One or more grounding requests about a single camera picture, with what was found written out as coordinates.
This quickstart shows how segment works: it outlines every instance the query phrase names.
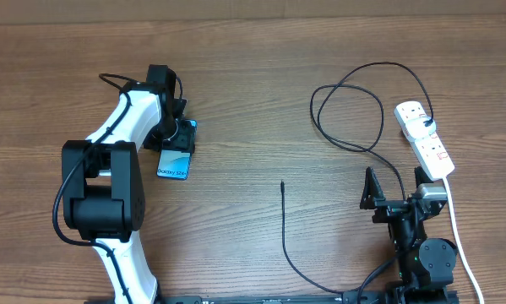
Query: robotic arm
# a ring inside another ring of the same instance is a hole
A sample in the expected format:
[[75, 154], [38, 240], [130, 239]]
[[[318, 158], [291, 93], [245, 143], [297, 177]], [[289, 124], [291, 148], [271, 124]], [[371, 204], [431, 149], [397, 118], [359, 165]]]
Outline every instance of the robotic arm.
[[[161, 300], [138, 232], [144, 220], [145, 198], [137, 152], [143, 145], [155, 151], [177, 149], [193, 153], [194, 128], [190, 121], [182, 119], [187, 101], [181, 96], [174, 99], [176, 80], [176, 74], [167, 66], [151, 65], [145, 82], [129, 81], [122, 87], [116, 109], [96, 132], [86, 140], [69, 140], [63, 146], [65, 180], [88, 148], [128, 106], [112, 133], [91, 147], [83, 165], [73, 173], [63, 191], [67, 226], [78, 230], [82, 239], [109, 247], [117, 260], [116, 267], [107, 251], [94, 247], [116, 292], [110, 303], [129, 302], [118, 271], [132, 303], [151, 304]], [[87, 179], [98, 176], [110, 176], [111, 186], [88, 184]]]

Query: black cable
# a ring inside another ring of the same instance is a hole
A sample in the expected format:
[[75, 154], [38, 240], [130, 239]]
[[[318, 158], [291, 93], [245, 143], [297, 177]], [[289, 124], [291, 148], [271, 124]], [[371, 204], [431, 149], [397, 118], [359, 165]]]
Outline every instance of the black cable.
[[182, 84], [182, 80], [179, 79], [179, 77], [177, 77], [177, 75], [176, 75], [176, 80], [179, 83], [179, 102], [181, 103], [182, 99], [183, 99], [183, 84]]
[[61, 187], [59, 188], [59, 190], [57, 191], [57, 195], [56, 195], [56, 199], [54, 201], [54, 204], [53, 204], [53, 210], [52, 210], [52, 223], [53, 223], [53, 229], [54, 231], [56, 232], [57, 236], [59, 236], [59, 238], [63, 241], [63, 242], [66, 242], [67, 244], [71, 244], [71, 245], [76, 245], [76, 246], [89, 246], [89, 247], [98, 247], [98, 248], [101, 248], [103, 249], [104, 251], [106, 251], [106, 255], [107, 257], [110, 258], [110, 260], [112, 261], [112, 264], [114, 266], [114, 269], [116, 270], [116, 276], [117, 276], [117, 280], [119, 281], [119, 285], [121, 286], [122, 288], [122, 291], [123, 291], [123, 295], [127, 298], [127, 301], [129, 304], [133, 304], [133, 300], [131, 299], [131, 296], [130, 294], [128, 293], [128, 289], [127, 287], [125, 286], [125, 282], [123, 281], [123, 277], [122, 277], [122, 274], [121, 274], [121, 271], [119, 269], [119, 265], [117, 264], [117, 260], [116, 260], [116, 256], [114, 255], [113, 251], [108, 247], [106, 246], [105, 244], [101, 244], [101, 243], [98, 243], [98, 242], [81, 242], [81, 241], [75, 241], [75, 240], [72, 240], [68, 237], [66, 237], [63, 232], [61, 231], [61, 229], [59, 228], [59, 223], [58, 223], [58, 216], [59, 216], [59, 202], [61, 201], [61, 198], [63, 197], [63, 192], [65, 191], [65, 188], [67, 187], [67, 185], [70, 183], [70, 180], [73, 176], [73, 174], [84, 164], [84, 160], [85, 158], [100, 144], [102, 143], [102, 141], [104, 139], [106, 139], [110, 134], [112, 134], [112, 131], [117, 127], [117, 125], [121, 122], [121, 120], [125, 117], [125, 115], [127, 114], [127, 111], [128, 109], [130, 108], [131, 106], [131, 98], [130, 96], [128, 95], [127, 92], [123, 92], [122, 91], [122, 87], [119, 86], [118, 84], [112, 82], [111, 80], [108, 80], [106, 77], [109, 77], [109, 78], [116, 78], [116, 79], [124, 79], [124, 80], [127, 80], [127, 81], [133, 81], [133, 82], [138, 82], [134, 79], [130, 79], [128, 77], [124, 77], [124, 76], [120, 76], [120, 75], [114, 75], [114, 74], [108, 74], [108, 73], [102, 73], [99, 75], [99, 78], [102, 79], [104, 82], [106, 82], [107, 84], [113, 86], [113, 87], [116, 87], [119, 89], [119, 93], [120, 94], [124, 94], [125, 97], [127, 98], [127, 104], [125, 105], [125, 109], [123, 110], [123, 112], [119, 115], [119, 117], [116, 119], [116, 121], [106, 129], [106, 132], [104, 132], [104, 134], [102, 134], [102, 136], [100, 138], [98, 138], [81, 156], [80, 158], [78, 159], [78, 161], [76, 162], [76, 164], [74, 164], [72, 170], [68, 173], [67, 177], [65, 178], [65, 180], [63, 181], [63, 183], [61, 184]]
[[357, 289], [357, 304], [362, 304], [362, 293], [365, 286], [369, 285], [369, 283], [373, 282], [381, 273], [386, 271], [395, 261], [397, 261], [400, 257], [406, 254], [406, 251], [401, 251], [395, 254], [395, 256], [388, 261], [384, 262], [382, 265], [378, 266], [375, 270], [372, 271], [371, 274], [367, 276], [367, 278], [363, 281], [360, 287]]
[[[318, 109], [318, 121], [314, 119], [314, 115], [313, 115], [313, 102], [314, 102], [314, 96], [322, 89], [326, 89], [326, 88], [333, 88], [332, 91], [326, 96], [326, 98], [324, 99], [324, 102], [322, 103], [322, 105], [320, 106], [320, 108]], [[322, 129], [322, 126], [320, 124], [320, 113], [322, 112], [322, 110], [324, 109], [324, 105], [326, 104], [326, 102], [328, 102], [331, 94], [334, 92], [334, 90], [337, 90], [338, 88], [351, 88], [351, 89], [355, 89], [355, 90], [360, 90], [362, 92], [365, 92], [365, 93], [368, 93], [370, 96], [372, 96], [378, 103], [378, 106], [380, 107], [380, 129], [378, 130], [378, 136], [377, 138], [375, 139], [375, 141], [373, 142], [373, 144], [371, 144], [368, 148], [364, 148], [362, 147], [361, 145], [359, 144], [353, 144], [353, 143], [349, 143], [349, 142], [346, 142], [344, 140], [340, 140], [340, 139], [337, 139], [337, 138], [334, 138], [330, 135], [328, 135], [323, 129]], [[382, 107], [382, 102], [380, 101], [380, 99], [373, 93], [371, 92], [370, 90], [367, 90], [367, 89], [364, 89], [360, 86], [356, 86], [356, 85], [351, 85], [351, 84], [342, 84], [341, 82], [339, 82], [338, 84], [329, 84], [329, 85], [323, 85], [319, 88], [317, 88], [314, 92], [313, 92], [313, 95], [311, 96], [311, 103], [309, 105], [309, 111], [310, 111], [310, 114], [311, 114], [311, 119], [313, 120], [313, 124], [314, 126], [321, 132], [321, 134], [326, 138], [328, 139], [328, 141], [330, 143], [332, 143], [334, 146], [336, 147], [339, 147], [341, 149], [344, 149], [346, 151], [350, 151], [350, 152], [369, 152], [371, 153], [372, 155], [375, 155], [377, 156], [381, 161], [383, 161], [384, 163], [386, 163], [386, 165], [388, 165], [391, 170], [395, 173], [395, 176], [397, 176], [397, 180], [399, 181], [399, 184], [400, 184], [400, 187], [401, 187], [401, 193], [403, 195], [403, 200], [405, 200], [405, 186], [403, 185], [403, 180], [401, 179], [401, 175], [399, 174], [399, 171], [397, 171], [397, 169], [394, 167], [394, 165], [392, 165], [388, 160], [386, 160], [383, 156], [377, 154], [376, 152], [373, 151], [373, 148], [377, 145], [378, 141], [380, 140], [380, 137], [382, 136], [382, 131], [384, 130], [384, 108]], [[343, 144], [345, 145], [349, 145], [351, 147], [355, 147], [357, 149], [352, 149], [352, 148], [348, 148], [348, 147], [345, 147]]]
[[285, 254], [286, 261], [290, 264], [290, 266], [292, 267], [292, 269], [294, 269], [294, 271], [296, 271], [296, 273], [299, 274], [307, 282], [311, 283], [312, 285], [317, 286], [321, 290], [324, 290], [324, 291], [327, 291], [327, 292], [331, 292], [331, 293], [335, 293], [335, 294], [339, 294], [339, 295], [342, 296], [346, 291], [332, 290], [330, 288], [324, 287], [324, 286], [322, 286], [322, 285], [314, 282], [313, 280], [309, 279], [305, 274], [302, 274], [302, 272], [299, 271], [296, 268], [296, 266], [294, 266], [294, 263], [288, 257], [288, 253], [286, 252], [286, 243], [285, 243], [285, 183], [283, 181], [280, 181], [280, 194], [281, 194], [282, 226], [283, 226], [283, 229], [282, 229], [282, 242], [283, 242], [283, 253]]
[[[323, 85], [323, 86], [320, 86], [318, 87], [312, 94], [311, 96], [311, 102], [310, 102], [310, 106], [309, 106], [309, 111], [310, 111], [310, 115], [311, 115], [311, 120], [313, 121], [313, 124], [314, 126], [317, 128], [317, 130], [319, 130], [319, 132], [321, 132], [321, 134], [326, 138], [328, 139], [328, 141], [330, 141], [330, 143], [332, 143], [333, 145], [335, 145], [336, 147], [339, 147], [341, 149], [344, 149], [344, 150], [347, 150], [347, 151], [350, 151], [350, 152], [368, 152], [372, 155], [375, 155], [376, 157], [378, 157], [381, 161], [383, 161], [395, 174], [395, 176], [397, 176], [397, 180], [400, 184], [400, 188], [401, 188], [401, 194], [402, 194], [402, 197], [403, 197], [403, 201], [405, 201], [406, 199], [406, 196], [405, 196], [405, 186], [403, 185], [403, 181], [400, 177], [400, 173], [399, 171], [397, 171], [397, 169], [388, 161], [386, 160], [383, 156], [373, 152], [373, 148], [377, 145], [378, 141], [380, 140], [380, 137], [382, 136], [382, 131], [384, 130], [384, 108], [382, 106], [382, 102], [380, 101], [380, 99], [371, 91], [369, 90], [366, 90], [362, 87], [359, 87], [359, 86], [356, 86], [356, 85], [351, 85], [351, 84], [344, 84], [344, 82], [356, 71], [362, 69], [362, 68], [366, 68], [366, 67], [370, 67], [370, 66], [373, 66], [373, 65], [395, 65], [395, 66], [398, 66], [398, 67], [401, 67], [403, 69], [405, 69], [406, 71], [408, 71], [417, 81], [417, 83], [420, 85], [420, 87], [422, 88], [422, 91], [423, 91], [423, 94], [426, 96], [426, 99], [427, 99], [427, 103], [429, 105], [429, 110], [431, 112], [431, 118], [425, 122], [426, 126], [429, 126], [432, 122], [433, 122], [433, 106], [431, 104], [431, 100], [429, 98], [429, 94], [427, 93], [425, 87], [423, 86], [423, 83], [421, 82], [421, 80], [417, 77], [417, 75], [411, 70], [409, 69], [408, 67], [400, 64], [400, 63], [397, 63], [397, 62], [372, 62], [372, 63], [368, 63], [368, 64], [364, 64], [358, 68], [355, 68], [353, 69], [350, 73], [348, 73], [338, 84], [329, 84], [329, 85]], [[324, 98], [324, 102], [322, 103], [322, 105], [320, 106], [320, 108], [318, 109], [318, 114], [317, 114], [317, 118], [315, 120], [315, 117], [313, 115], [313, 102], [314, 102], [314, 96], [320, 91], [320, 90], [323, 90], [323, 89], [327, 89], [327, 88], [333, 88], [329, 93], [328, 95]], [[378, 106], [380, 107], [380, 129], [378, 130], [378, 136], [377, 138], [375, 139], [375, 141], [373, 142], [373, 144], [371, 144], [368, 148], [365, 148], [359, 144], [353, 144], [353, 143], [349, 143], [349, 142], [346, 142], [346, 141], [343, 141], [341, 139], [338, 139], [338, 138], [335, 138], [333, 136], [330, 136], [329, 134], [327, 134], [323, 129], [322, 129], [322, 125], [321, 125], [321, 122], [320, 122], [320, 114], [322, 113], [322, 110], [324, 109], [324, 106], [326, 105], [326, 103], [328, 102], [330, 96], [338, 89], [338, 88], [349, 88], [349, 89], [354, 89], [354, 90], [360, 90], [362, 92], [365, 92], [365, 93], [368, 93], [370, 96], [372, 96], [378, 103]], [[286, 248], [285, 248], [285, 238], [284, 238], [284, 235], [285, 235], [285, 194], [284, 194], [284, 183], [281, 182], [281, 193], [282, 193], [282, 204], [283, 204], [283, 251], [285, 253], [285, 256], [286, 256], [286, 260], [288, 261], [288, 263], [290, 264], [290, 266], [292, 266], [292, 268], [302, 277], [304, 278], [307, 282], [317, 286], [318, 288], [322, 289], [322, 290], [326, 290], [328, 292], [332, 292], [332, 293], [341, 293], [340, 291], [337, 291], [337, 290], [330, 290], [328, 288], [325, 288], [313, 281], [311, 281], [309, 278], [307, 278], [305, 275], [303, 275], [301, 272], [299, 272], [296, 267], [293, 265], [293, 263], [291, 262], [291, 260], [288, 258], [288, 255], [286, 253]], [[408, 247], [407, 250], [405, 251], [400, 251], [398, 252], [393, 258], [391, 258], [390, 260], [388, 260], [387, 262], [383, 263], [382, 265], [380, 265], [378, 268], [376, 268], [362, 283], [362, 285], [360, 285], [359, 288], [357, 289], [354, 289], [354, 290], [358, 290], [358, 295], [357, 295], [357, 304], [361, 304], [361, 297], [362, 297], [362, 293], [363, 293], [363, 289], [370, 283], [372, 282], [376, 277], [378, 277], [381, 273], [383, 273], [383, 271], [385, 271], [391, 264], [393, 264], [393, 262], [395, 262], [399, 257], [401, 257], [402, 255], [406, 254], [408, 252], [408, 250], [411, 250], [412, 247], [414, 246], [415, 242], [416, 242], [416, 239], [417, 239], [417, 230], [418, 230], [418, 226], [419, 226], [419, 219], [418, 219], [418, 211], [417, 211], [417, 206], [415, 206], [414, 204], [411, 206], [411, 209], [412, 209], [412, 213], [413, 213], [413, 225], [414, 225], [414, 231], [413, 231], [413, 236], [412, 236], [412, 240], [410, 242], [410, 245]]]

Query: smartphone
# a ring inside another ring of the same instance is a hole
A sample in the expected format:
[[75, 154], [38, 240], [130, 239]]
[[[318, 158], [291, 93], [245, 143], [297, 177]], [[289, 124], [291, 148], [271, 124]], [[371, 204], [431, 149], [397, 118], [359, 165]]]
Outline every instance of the smartphone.
[[[196, 121], [187, 121], [191, 122], [191, 125], [194, 128], [193, 136], [196, 138]], [[193, 154], [189, 152], [163, 149], [161, 151], [161, 157], [159, 158], [157, 176], [177, 180], [186, 180], [188, 177], [189, 168], [191, 166], [192, 155]]]

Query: wooden table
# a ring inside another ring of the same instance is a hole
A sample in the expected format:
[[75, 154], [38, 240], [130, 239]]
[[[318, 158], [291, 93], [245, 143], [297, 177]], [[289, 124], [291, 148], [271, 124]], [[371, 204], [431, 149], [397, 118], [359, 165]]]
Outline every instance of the wooden table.
[[[0, 26], [0, 303], [80, 303], [113, 294], [95, 251], [59, 241], [52, 201], [60, 150], [94, 132], [117, 103], [98, 73], [145, 77], [150, 63], [178, 72], [199, 121], [191, 176], [155, 175], [158, 154], [141, 150], [147, 199], [141, 229], [165, 295], [322, 294], [297, 276], [280, 244], [286, 182], [287, 248], [297, 267], [330, 288], [350, 289], [393, 255], [386, 225], [358, 208], [365, 168], [388, 198], [393, 173], [370, 155], [345, 152], [309, 119], [315, 88], [373, 61], [401, 62], [426, 85], [451, 175], [460, 235], [487, 303], [506, 304], [506, 16], [288, 19]], [[425, 99], [398, 68], [369, 68], [351, 84], [375, 92], [386, 111], [376, 151], [414, 191], [418, 165], [392, 115]], [[378, 105], [351, 90], [324, 115], [333, 135], [371, 143]], [[61, 222], [67, 235], [78, 237]], [[453, 239], [448, 210], [426, 224]], [[392, 269], [373, 288], [397, 279]], [[475, 303], [460, 262], [462, 303]]]

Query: power outlet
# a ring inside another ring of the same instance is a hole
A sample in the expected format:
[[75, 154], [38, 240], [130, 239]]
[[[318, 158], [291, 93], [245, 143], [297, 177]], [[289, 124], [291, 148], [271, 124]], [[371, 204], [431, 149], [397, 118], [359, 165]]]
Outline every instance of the power outlet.
[[[442, 179], [455, 169], [448, 151], [436, 132], [436, 123], [432, 124], [434, 128], [426, 128], [413, 123], [416, 120], [426, 121], [428, 119], [422, 104], [418, 101], [403, 102], [395, 108], [394, 114], [418, 161], [420, 161], [420, 165], [432, 181]], [[426, 128], [430, 132], [416, 130], [416, 128]], [[412, 136], [417, 133], [425, 136], [421, 138]]]

